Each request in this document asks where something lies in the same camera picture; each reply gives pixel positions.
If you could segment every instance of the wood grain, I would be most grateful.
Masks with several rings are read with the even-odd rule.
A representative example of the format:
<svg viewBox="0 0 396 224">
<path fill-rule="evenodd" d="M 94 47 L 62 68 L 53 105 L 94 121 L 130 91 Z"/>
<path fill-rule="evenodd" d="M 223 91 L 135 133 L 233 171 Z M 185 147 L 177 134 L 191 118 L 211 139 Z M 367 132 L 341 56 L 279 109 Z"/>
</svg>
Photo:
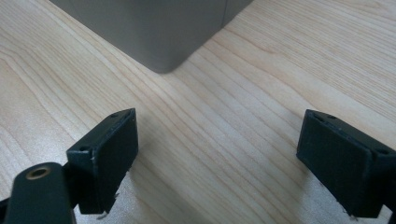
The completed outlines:
<svg viewBox="0 0 396 224">
<path fill-rule="evenodd" d="M 48 1 L 0 1 L 0 196 L 135 107 L 120 196 L 78 223 L 355 223 L 296 146 L 310 108 L 396 148 L 395 15 L 392 0 L 255 0 L 157 75 Z"/>
</svg>

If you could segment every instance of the table surface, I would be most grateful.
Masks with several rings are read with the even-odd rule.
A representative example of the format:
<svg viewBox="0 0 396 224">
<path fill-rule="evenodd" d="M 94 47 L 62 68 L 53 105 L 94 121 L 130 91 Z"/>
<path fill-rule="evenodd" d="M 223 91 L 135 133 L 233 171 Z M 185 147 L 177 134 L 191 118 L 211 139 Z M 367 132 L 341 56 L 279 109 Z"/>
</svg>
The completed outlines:
<svg viewBox="0 0 396 224">
<path fill-rule="evenodd" d="M 296 146 L 309 108 L 396 148 L 395 43 L 393 0 L 255 0 L 158 75 L 49 1 L 0 1 L 0 197 L 134 107 L 140 152 L 120 196 L 78 223 L 356 223 Z"/>
</svg>

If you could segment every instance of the gray box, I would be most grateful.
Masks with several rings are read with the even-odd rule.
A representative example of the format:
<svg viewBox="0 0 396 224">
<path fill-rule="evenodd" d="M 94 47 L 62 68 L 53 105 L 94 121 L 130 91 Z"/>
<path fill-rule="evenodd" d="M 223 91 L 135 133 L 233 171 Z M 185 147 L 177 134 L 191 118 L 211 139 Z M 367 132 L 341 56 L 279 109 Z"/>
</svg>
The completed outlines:
<svg viewBox="0 0 396 224">
<path fill-rule="evenodd" d="M 171 72 L 251 0 L 50 0 L 157 73 Z"/>
</svg>

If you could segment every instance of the wooden table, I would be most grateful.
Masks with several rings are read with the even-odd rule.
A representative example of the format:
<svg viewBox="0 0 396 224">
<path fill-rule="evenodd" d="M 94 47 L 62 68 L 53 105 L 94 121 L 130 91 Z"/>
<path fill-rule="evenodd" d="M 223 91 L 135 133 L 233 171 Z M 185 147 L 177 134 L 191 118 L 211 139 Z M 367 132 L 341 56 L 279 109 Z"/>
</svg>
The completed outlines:
<svg viewBox="0 0 396 224">
<path fill-rule="evenodd" d="M 158 75 L 48 1 L 0 1 L 0 196 L 135 107 L 120 196 L 101 220 L 76 209 L 78 223 L 356 223 L 296 146 L 310 108 L 396 148 L 395 43 L 393 0 L 255 0 Z"/>
</svg>

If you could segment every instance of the clamp jaw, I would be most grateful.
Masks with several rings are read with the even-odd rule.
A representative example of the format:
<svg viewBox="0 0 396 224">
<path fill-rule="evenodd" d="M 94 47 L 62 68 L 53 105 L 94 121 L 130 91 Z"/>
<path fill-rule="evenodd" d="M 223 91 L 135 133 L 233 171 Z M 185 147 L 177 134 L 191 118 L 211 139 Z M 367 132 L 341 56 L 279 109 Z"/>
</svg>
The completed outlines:
<svg viewBox="0 0 396 224">
<path fill-rule="evenodd" d="M 110 212 L 120 182 L 138 152 L 134 109 L 108 116 L 67 151 L 68 163 L 32 166 L 0 202 L 0 223 L 75 223 L 82 214 Z"/>
<path fill-rule="evenodd" d="M 342 120 L 306 110 L 297 158 L 350 216 L 396 211 L 396 152 Z"/>
</svg>

